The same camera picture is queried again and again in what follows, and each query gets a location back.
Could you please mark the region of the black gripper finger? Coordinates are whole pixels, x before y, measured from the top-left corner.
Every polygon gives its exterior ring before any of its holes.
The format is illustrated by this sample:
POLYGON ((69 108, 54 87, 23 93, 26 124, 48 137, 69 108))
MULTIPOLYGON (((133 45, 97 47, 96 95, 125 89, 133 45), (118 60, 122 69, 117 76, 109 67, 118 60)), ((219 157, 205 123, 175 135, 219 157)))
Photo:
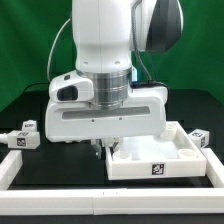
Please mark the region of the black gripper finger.
POLYGON ((119 144, 120 144, 120 139, 119 138, 115 138, 113 140, 113 144, 110 146, 110 152, 114 153, 119 149, 119 144))
POLYGON ((102 146, 102 142, 100 139, 93 139, 91 141, 91 145, 93 146, 93 148, 96 151, 96 156, 98 158, 101 158, 103 155, 103 146, 102 146))

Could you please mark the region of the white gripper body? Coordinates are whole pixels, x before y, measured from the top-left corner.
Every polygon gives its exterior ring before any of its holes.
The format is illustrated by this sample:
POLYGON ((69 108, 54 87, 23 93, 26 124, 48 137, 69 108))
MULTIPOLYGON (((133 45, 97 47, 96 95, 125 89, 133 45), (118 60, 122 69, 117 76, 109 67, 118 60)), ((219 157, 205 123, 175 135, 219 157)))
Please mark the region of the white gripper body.
POLYGON ((45 134, 51 142, 159 135, 166 127, 165 87, 129 90, 114 110, 93 109, 87 102, 49 101, 45 134))

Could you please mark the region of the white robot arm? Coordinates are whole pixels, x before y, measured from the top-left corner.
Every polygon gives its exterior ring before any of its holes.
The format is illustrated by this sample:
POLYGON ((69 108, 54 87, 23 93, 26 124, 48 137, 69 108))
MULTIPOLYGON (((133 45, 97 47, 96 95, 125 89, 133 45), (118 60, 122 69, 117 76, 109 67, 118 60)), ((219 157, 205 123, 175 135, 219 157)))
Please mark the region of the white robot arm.
POLYGON ((164 52, 180 38, 179 0, 72 0, 75 69, 49 86, 45 134, 52 142, 159 135, 168 88, 138 82, 131 56, 164 52))

